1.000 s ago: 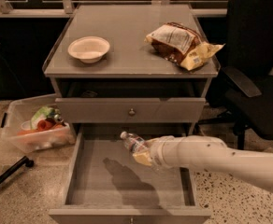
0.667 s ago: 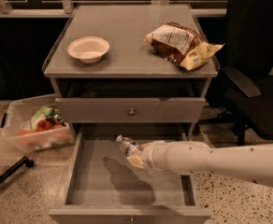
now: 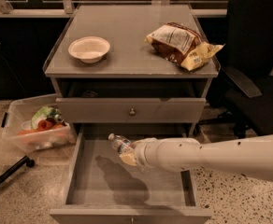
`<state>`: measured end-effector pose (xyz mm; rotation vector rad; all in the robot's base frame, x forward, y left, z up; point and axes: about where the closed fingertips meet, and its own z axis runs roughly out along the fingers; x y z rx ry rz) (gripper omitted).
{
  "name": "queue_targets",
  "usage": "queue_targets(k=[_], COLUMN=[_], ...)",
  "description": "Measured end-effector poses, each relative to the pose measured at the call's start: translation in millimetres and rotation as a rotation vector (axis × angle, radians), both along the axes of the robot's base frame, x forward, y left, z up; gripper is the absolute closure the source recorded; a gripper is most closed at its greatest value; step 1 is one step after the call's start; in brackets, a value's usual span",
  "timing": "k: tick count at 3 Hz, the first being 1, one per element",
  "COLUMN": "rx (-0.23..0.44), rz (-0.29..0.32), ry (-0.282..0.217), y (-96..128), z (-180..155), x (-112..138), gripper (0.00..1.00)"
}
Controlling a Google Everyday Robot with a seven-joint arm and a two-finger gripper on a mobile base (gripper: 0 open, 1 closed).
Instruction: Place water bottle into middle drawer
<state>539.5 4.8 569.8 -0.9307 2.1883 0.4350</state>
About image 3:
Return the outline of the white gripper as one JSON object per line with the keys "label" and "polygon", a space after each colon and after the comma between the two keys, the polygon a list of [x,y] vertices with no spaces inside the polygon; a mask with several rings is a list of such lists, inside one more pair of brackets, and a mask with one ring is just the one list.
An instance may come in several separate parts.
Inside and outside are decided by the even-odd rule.
{"label": "white gripper", "polygon": [[134,152],[126,152],[120,155],[123,163],[136,166],[141,172],[148,172],[153,168],[160,168],[158,148],[160,139],[145,138],[133,143]]}

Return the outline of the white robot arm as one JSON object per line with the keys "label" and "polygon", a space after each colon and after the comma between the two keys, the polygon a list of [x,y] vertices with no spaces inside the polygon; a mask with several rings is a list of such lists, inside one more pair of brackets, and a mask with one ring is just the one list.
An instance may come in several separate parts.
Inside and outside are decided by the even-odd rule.
{"label": "white robot arm", "polygon": [[208,144],[193,138],[146,138],[128,146],[120,159],[143,170],[204,168],[273,182],[273,134]]}

